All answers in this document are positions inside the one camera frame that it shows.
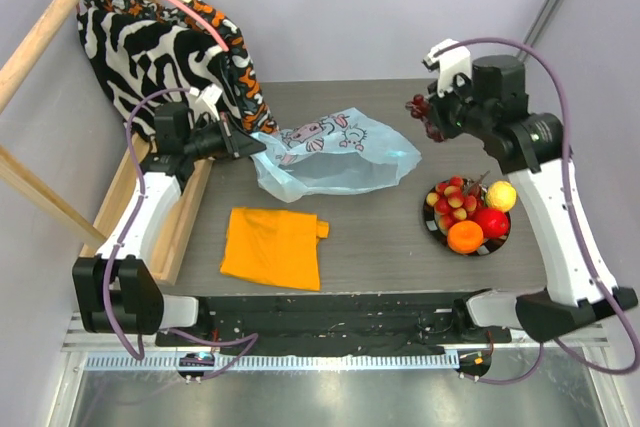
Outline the fake dark purple grape bunch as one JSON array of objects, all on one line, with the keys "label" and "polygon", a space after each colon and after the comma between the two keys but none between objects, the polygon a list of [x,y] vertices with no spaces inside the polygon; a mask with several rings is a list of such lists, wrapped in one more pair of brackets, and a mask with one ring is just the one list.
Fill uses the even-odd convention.
[{"label": "fake dark purple grape bunch", "polygon": [[410,113],[411,117],[419,120],[424,129],[426,136],[434,142],[441,143],[445,141],[445,137],[438,127],[429,119],[431,105],[422,94],[416,94],[405,104],[405,109]]}]

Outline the fake lychee bunch red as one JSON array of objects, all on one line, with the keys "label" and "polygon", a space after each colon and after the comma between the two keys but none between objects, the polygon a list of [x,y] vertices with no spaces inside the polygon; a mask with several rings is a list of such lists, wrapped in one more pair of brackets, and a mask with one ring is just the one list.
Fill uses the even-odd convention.
[{"label": "fake lychee bunch red", "polygon": [[438,182],[425,196],[423,218],[432,231],[447,234],[455,224],[472,220],[476,213],[486,207],[488,187],[485,172],[477,178],[452,176]]}]

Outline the fake yellow lemon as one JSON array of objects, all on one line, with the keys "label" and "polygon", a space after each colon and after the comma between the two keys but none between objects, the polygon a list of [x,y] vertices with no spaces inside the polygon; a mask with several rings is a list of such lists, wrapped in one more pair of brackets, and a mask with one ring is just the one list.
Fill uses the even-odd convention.
[{"label": "fake yellow lemon", "polygon": [[507,181],[496,181],[488,187],[485,202],[489,208],[509,212],[517,202],[516,189]]}]

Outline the light blue printed plastic bag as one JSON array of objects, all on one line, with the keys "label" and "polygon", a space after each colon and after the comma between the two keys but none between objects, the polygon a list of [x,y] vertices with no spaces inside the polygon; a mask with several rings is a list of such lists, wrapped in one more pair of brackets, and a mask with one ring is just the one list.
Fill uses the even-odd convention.
[{"label": "light blue printed plastic bag", "polygon": [[286,203],[394,187],[422,159],[402,134],[356,108],[252,137],[266,146],[252,156],[259,187]]}]

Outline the fake red apple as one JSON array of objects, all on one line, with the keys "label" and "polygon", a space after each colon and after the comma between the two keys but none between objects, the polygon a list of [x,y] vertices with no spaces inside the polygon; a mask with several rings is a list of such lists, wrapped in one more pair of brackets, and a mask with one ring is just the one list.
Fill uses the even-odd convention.
[{"label": "fake red apple", "polygon": [[508,216],[493,208],[483,208],[478,210],[473,217],[482,229],[486,239],[495,239],[504,236],[510,228]]}]

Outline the fake orange fruit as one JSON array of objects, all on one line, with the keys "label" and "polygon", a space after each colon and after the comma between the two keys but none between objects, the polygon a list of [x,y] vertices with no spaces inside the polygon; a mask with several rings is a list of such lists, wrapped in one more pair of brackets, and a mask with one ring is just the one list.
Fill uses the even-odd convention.
[{"label": "fake orange fruit", "polygon": [[470,254],[483,245],[485,237],[481,227],[474,221],[460,221],[447,233],[447,245],[455,253]]}]

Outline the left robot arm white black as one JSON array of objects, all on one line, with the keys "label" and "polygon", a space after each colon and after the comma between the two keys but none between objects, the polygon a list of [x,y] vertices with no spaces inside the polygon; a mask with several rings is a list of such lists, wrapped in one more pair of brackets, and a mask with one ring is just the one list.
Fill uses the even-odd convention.
[{"label": "left robot arm white black", "polygon": [[162,294],[149,264],[164,223],[184,194],[198,161],[239,159],[265,151],[226,114],[195,119],[180,102],[155,112],[155,149],[136,167],[131,198],[112,234],[91,257],[72,268],[80,317],[86,331],[152,335],[178,328],[190,345],[205,344],[213,322],[199,301]]}]

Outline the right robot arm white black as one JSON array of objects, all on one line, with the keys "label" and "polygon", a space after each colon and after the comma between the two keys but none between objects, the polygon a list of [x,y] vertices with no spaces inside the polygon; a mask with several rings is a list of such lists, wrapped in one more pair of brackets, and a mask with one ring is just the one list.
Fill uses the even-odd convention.
[{"label": "right robot arm white black", "polygon": [[438,74],[428,87],[428,119],[446,139],[483,143],[515,187],[538,243],[545,287],[516,294],[486,290],[451,318],[457,338],[472,342],[488,327],[524,330],[547,342],[637,307],[634,289],[618,286],[602,261],[579,196],[575,170],[562,163],[564,130],[554,115],[531,114],[524,64],[514,56],[473,59],[459,47],[425,56]]}]

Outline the zebra pattern fabric bag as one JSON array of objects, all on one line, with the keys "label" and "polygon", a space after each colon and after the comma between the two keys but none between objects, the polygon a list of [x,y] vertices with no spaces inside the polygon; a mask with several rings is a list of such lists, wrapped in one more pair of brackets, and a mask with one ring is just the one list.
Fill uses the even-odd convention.
[{"label": "zebra pattern fabric bag", "polygon": [[80,43],[102,91],[141,138],[154,136],[157,106],[184,101],[185,89],[211,84],[223,91],[218,110],[244,131],[277,132],[244,35],[221,11],[202,0],[188,4],[222,37],[226,50],[176,7],[146,0],[83,3],[77,16]]}]

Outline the round plate with dark rim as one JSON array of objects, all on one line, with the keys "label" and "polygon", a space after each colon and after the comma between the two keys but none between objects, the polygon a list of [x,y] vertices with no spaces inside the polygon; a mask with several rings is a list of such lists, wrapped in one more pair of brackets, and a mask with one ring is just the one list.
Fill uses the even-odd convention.
[{"label": "round plate with dark rim", "polygon": [[510,235],[510,207],[496,209],[482,180],[453,176],[432,186],[424,198],[422,222],[427,233],[453,253],[489,255]]}]

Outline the orange folded cloth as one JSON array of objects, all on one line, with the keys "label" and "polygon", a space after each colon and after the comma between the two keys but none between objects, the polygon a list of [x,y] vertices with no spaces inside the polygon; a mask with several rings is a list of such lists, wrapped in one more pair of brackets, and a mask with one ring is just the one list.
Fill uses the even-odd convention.
[{"label": "orange folded cloth", "polygon": [[236,207],[231,211],[220,273],[289,289],[321,289],[317,247],[330,225],[315,214]]}]

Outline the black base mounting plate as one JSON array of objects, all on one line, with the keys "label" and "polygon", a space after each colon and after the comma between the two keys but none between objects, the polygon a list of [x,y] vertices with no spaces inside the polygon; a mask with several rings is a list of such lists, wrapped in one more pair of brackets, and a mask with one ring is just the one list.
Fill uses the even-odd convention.
[{"label": "black base mounting plate", "polygon": [[203,297],[196,323],[187,333],[229,342],[255,333],[276,338],[358,340],[390,336],[422,340],[478,341],[503,329],[463,323],[454,305],[456,293],[278,294]]}]

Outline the aluminium rail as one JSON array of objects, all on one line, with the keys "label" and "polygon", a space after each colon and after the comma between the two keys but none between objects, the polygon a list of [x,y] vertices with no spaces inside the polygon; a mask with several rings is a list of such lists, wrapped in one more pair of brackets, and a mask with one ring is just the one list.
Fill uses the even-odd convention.
[{"label": "aluminium rail", "polygon": [[481,366],[489,357],[503,350],[531,349],[539,345],[522,331],[512,331],[507,341],[505,329],[483,335],[472,342],[441,340],[434,345],[390,336],[358,340],[346,334],[336,338],[276,338],[262,335],[244,352],[235,347],[210,347],[185,338],[171,340],[162,334],[143,338],[144,358],[136,360],[111,334],[93,334],[82,329],[78,315],[73,315],[63,341],[64,352],[85,352],[84,369],[89,371],[162,371],[175,370],[195,381],[223,369],[232,372],[307,372],[367,370],[458,370],[472,367],[477,358]]}]

